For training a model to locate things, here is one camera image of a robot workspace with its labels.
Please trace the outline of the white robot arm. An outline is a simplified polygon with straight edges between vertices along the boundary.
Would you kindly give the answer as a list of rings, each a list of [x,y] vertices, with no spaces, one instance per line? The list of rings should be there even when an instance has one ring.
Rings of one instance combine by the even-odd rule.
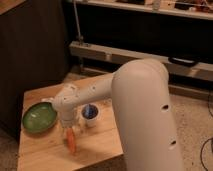
[[[128,171],[184,171],[168,81],[161,62],[132,60],[85,88],[62,89],[52,105],[71,127],[75,107],[110,98]]]

